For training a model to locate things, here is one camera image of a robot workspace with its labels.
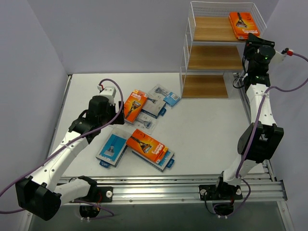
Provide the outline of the orange Gillette box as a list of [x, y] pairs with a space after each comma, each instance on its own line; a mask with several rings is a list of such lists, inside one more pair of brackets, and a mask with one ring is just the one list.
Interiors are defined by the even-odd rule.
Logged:
[[134, 90], [124, 104], [125, 121], [134, 123], [143, 106], [147, 102], [147, 93], [141, 90]]
[[249, 12], [230, 12], [229, 21], [236, 39], [246, 40], [249, 33], [260, 36], [257, 24]]
[[126, 145], [153, 163], [159, 164], [168, 151], [163, 143], [136, 129], [127, 139]]

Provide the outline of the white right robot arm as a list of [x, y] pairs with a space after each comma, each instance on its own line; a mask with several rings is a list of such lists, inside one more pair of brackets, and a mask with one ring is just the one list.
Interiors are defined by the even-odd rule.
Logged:
[[249, 99], [251, 124], [239, 138], [238, 156], [230, 167], [219, 175], [216, 184], [200, 186], [202, 200], [241, 200], [242, 179], [258, 164], [272, 158], [284, 130], [273, 117], [270, 104], [269, 64], [275, 56], [275, 43], [250, 33], [245, 42], [244, 90]]

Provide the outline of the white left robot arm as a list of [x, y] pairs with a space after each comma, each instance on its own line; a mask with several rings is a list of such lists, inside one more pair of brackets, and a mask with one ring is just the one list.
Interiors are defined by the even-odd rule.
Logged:
[[73, 121], [46, 163], [15, 183], [19, 206], [48, 221], [60, 206], [68, 202], [84, 199], [86, 202], [97, 203], [103, 194], [95, 180], [80, 176], [62, 185], [58, 185], [58, 181], [77, 155], [100, 134], [102, 128], [124, 123], [123, 104], [123, 101], [119, 101], [117, 111], [115, 104], [110, 103], [106, 96], [94, 96], [88, 109]]

